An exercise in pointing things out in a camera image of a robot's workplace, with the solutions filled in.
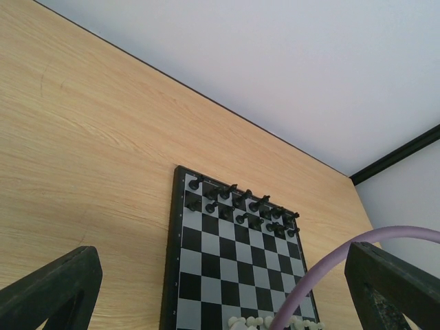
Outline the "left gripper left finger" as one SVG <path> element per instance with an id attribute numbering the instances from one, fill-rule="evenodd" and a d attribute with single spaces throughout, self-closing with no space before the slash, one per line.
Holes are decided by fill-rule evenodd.
<path id="1" fill-rule="evenodd" d="M 87 329 L 102 282 L 94 246 L 80 246 L 1 290 L 2 329 Z"/>

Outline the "black aluminium frame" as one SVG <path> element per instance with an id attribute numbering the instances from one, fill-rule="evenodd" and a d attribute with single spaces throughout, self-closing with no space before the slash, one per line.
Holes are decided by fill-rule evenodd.
<path id="1" fill-rule="evenodd" d="M 378 173 L 385 171 L 387 168 L 397 164 L 398 162 L 410 157 L 421 149 L 430 146 L 439 140 L 439 132 L 440 124 L 432 127 L 428 131 L 422 133 L 411 141 L 405 143 L 394 151 L 388 153 L 387 155 L 379 158 L 372 164 L 369 164 L 367 167 L 359 170 L 352 176 L 350 179 L 354 186 L 365 182 L 366 180 L 372 178 Z"/>

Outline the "black bishop back row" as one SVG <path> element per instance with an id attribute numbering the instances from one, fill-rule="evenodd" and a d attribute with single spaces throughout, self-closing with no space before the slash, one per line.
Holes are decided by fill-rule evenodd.
<path id="1" fill-rule="evenodd" d="M 223 188 L 221 190 L 221 192 L 219 193 L 219 196 L 222 199 L 229 199 L 231 192 L 235 191 L 237 189 L 237 186 L 238 186 L 238 184 L 233 184 L 233 185 L 230 185 L 228 187 Z"/>

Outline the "black rook far right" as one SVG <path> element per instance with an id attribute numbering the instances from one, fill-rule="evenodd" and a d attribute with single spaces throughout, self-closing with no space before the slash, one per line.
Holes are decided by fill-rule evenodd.
<path id="1" fill-rule="evenodd" d="M 297 218 L 299 218 L 299 216 L 300 215 L 298 212 L 293 212 L 293 213 L 286 212 L 285 214 L 282 215 L 283 223 L 286 226 L 292 226 L 294 225 Z"/>

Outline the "black rook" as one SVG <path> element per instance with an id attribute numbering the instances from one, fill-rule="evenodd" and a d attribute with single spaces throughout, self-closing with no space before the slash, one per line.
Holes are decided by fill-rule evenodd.
<path id="1" fill-rule="evenodd" d="M 189 183 L 188 183 L 188 186 L 189 186 L 189 188 L 192 189 L 192 190 L 198 190 L 200 184 L 201 184 L 203 181 L 204 181 L 204 176 L 203 176 L 203 175 L 200 175 L 200 176 L 198 176 L 197 178 L 190 180 Z"/>
<path id="2" fill-rule="evenodd" d="M 294 225 L 297 218 L 299 218 L 299 216 L 300 215 L 298 212 L 293 212 L 293 213 L 286 212 L 285 214 L 282 215 L 283 223 L 286 226 L 292 226 Z"/>

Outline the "black knight right side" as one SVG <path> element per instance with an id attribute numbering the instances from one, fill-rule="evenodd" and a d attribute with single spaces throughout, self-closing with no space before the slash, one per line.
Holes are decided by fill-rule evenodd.
<path id="1" fill-rule="evenodd" d="M 279 219 L 281 216 L 283 216 L 285 214 L 285 209 L 284 207 L 278 206 L 275 208 L 271 209 L 271 216 L 274 219 Z"/>

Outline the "black king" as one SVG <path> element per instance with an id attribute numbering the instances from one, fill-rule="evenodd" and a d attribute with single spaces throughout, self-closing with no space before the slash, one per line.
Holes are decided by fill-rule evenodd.
<path id="1" fill-rule="evenodd" d="M 261 197 L 258 201 L 253 201 L 249 204 L 248 208 L 252 211 L 252 212 L 257 212 L 259 210 L 259 208 L 264 204 L 267 203 L 270 199 L 269 195 L 264 195 L 263 197 Z"/>

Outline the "black bishop right side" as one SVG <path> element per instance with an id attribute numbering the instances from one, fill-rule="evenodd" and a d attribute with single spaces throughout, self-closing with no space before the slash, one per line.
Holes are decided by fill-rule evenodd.
<path id="1" fill-rule="evenodd" d="M 274 209 L 263 209 L 260 211 L 260 217 L 267 219 L 268 221 L 272 220 L 272 215 L 273 215 L 273 211 Z"/>

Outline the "white chess piece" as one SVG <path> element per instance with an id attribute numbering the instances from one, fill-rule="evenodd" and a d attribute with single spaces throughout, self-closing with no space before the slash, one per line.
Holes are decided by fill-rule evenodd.
<path id="1" fill-rule="evenodd" d="M 249 316 L 245 321 L 247 330 L 259 330 L 259 327 L 262 324 L 263 324 L 263 319 L 261 317 L 255 318 L 253 316 Z"/>
<path id="2" fill-rule="evenodd" d="M 266 316 L 264 318 L 264 326 L 266 329 L 270 329 L 271 324 L 273 322 L 274 317 L 273 316 Z"/>
<path id="3" fill-rule="evenodd" d="M 246 319 L 244 317 L 237 318 L 235 316 L 228 320 L 229 330 L 247 330 Z"/>
<path id="4" fill-rule="evenodd" d="M 316 322 L 313 322 L 310 320 L 304 320 L 303 326 L 307 330 L 324 330 L 325 329 L 324 323 L 322 323 L 322 322 L 316 323 Z"/>
<path id="5" fill-rule="evenodd" d="M 292 316 L 289 319 L 289 323 L 295 330 L 304 330 L 305 329 L 303 321 L 300 320 L 299 318 L 297 318 L 296 316 Z"/>

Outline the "black rook far left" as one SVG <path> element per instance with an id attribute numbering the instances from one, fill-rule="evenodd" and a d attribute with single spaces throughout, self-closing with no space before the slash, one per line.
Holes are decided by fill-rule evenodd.
<path id="1" fill-rule="evenodd" d="M 201 184 L 203 181 L 204 181 L 204 176 L 203 176 L 203 175 L 200 175 L 200 176 L 198 176 L 197 178 L 190 180 L 189 183 L 188 183 L 188 186 L 189 186 L 189 188 L 192 189 L 192 190 L 198 190 L 200 184 Z"/>

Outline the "black queen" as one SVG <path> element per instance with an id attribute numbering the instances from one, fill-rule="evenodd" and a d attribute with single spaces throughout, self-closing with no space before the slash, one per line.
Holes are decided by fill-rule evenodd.
<path id="1" fill-rule="evenodd" d="M 232 200 L 232 204 L 235 208 L 238 208 L 246 199 L 252 196 L 252 191 L 247 189 L 242 195 Z"/>

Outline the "black and silver chessboard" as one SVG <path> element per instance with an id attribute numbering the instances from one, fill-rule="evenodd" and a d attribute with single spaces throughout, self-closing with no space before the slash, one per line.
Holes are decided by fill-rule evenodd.
<path id="1" fill-rule="evenodd" d="M 299 233 L 291 238 L 278 238 L 266 229 L 268 223 L 285 225 L 282 217 L 271 221 L 260 217 L 260 211 L 278 207 L 268 201 L 257 212 L 248 206 L 261 197 L 253 194 L 228 220 L 219 217 L 223 206 L 246 190 L 231 192 L 229 199 L 218 196 L 213 213 L 206 205 L 214 201 L 204 195 L 225 184 L 204 176 L 198 190 L 189 188 L 190 180 L 202 174 L 178 166 L 174 172 L 170 205 L 170 222 L 166 249 L 166 267 L 159 326 L 161 329 L 229 329 L 228 320 L 249 316 L 264 318 L 277 314 L 293 288 L 307 273 L 305 255 Z M 202 202 L 201 212 L 192 212 L 187 205 Z M 237 215 L 247 212 L 244 224 Z M 249 228 L 249 220 L 264 220 L 261 231 Z"/>

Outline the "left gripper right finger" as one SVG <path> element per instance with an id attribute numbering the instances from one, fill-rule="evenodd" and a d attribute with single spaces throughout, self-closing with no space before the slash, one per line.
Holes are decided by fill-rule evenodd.
<path id="1" fill-rule="evenodd" d="M 363 329 L 439 328 L 439 279 L 374 245 L 352 243 L 344 274 Z"/>

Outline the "black knight back row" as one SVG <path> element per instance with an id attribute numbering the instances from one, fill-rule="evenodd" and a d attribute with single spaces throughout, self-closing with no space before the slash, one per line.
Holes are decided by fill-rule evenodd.
<path id="1" fill-rule="evenodd" d="M 218 200 L 218 196 L 220 192 L 221 189 L 219 187 L 214 187 L 210 189 L 204 196 L 211 201 L 216 201 Z"/>

